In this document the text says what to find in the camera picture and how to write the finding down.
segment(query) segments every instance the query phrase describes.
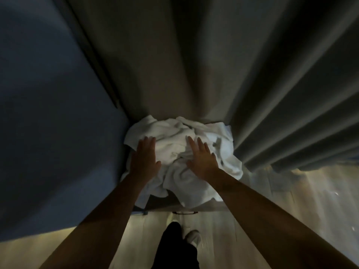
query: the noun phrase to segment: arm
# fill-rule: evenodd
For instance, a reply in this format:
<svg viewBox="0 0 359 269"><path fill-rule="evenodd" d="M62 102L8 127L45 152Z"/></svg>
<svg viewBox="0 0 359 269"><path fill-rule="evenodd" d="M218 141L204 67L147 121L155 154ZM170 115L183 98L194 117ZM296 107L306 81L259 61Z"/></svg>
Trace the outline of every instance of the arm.
<svg viewBox="0 0 359 269"><path fill-rule="evenodd" d="M161 167L161 162L155 161L155 143L155 138L139 141L128 176L71 232L40 269L110 266L138 195Z"/></svg>
<svg viewBox="0 0 359 269"><path fill-rule="evenodd" d="M188 138L194 159L187 166L222 197L230 212L273 268L358 267L319 235L256 191L218 168L198 138Z"/></svg>

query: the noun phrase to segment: shoe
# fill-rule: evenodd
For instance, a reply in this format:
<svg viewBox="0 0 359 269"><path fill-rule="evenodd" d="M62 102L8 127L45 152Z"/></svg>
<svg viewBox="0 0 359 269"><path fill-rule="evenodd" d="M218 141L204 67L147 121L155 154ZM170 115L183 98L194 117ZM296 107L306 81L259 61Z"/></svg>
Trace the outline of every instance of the shoe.
<svg viewBox="0 0 359 269"><path fill-rule="evenodd" d="M195 248L198 247L198 245L201 242L201 234L198 230L191 230L185 237L185 241L191 245L193 245Z"/></svg>
<svg viewBox="0 0 359 269"><path fill-rule="evenodd" d="M169 224L172 222L179 223L180 221L178 220L178 215L171 212L167 217L166 226L169 226Z"/></svg>

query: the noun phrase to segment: white towel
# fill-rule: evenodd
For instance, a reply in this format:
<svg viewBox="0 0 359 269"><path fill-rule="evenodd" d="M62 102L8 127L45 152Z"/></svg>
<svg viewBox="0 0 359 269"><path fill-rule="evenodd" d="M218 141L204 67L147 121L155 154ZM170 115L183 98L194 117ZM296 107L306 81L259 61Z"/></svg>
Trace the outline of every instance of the white towel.
<svg viewBox="0 0 359 269"><path fill-rule="evenodd" d="M242 177L242 163L233 155L233 138L230 126L224 123L202 124L183 117L157 121L151 115L134 124L127 132L124 144L137 148L145 136L156 137L156 161L162 162L157 176L151 179L140 193L135 205L145 208L150 195L166 197L172 191L186 208L197 207L212 198L222 201L219 194L207 182L197 178L188 169L186 161L193 158L187 136L200 137L216 154L218 167L237 180ZM127 170L131 155L127 161ZM121 181L128 175L125 172Z"/></svg>

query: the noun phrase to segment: trousers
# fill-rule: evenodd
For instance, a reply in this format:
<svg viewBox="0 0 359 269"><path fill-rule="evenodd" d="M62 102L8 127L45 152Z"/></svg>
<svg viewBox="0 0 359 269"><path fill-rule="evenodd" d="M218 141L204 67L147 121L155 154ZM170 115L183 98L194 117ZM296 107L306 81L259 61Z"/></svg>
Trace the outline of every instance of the trousers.
<svg viewBox="0 0 359 269"><path fill-rule="evenodd" d="M182 228L172 222L159 242L152 269L186 268L199 269L197 249L182 239Z"/></svg>

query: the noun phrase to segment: person's left arm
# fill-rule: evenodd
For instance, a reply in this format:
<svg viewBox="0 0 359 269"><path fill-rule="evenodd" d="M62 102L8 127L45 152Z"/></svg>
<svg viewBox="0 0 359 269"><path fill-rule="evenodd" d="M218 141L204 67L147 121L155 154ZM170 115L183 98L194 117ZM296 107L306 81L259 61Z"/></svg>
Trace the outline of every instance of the person's left arm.
<svg viewBox="0 0 359 269"><path fill-rule="evenodd" d="M128 176L70 233L40 269L110 266L138 195L161 167L161 162L155 159L155 143L155 138L139 141Z"/></svg>

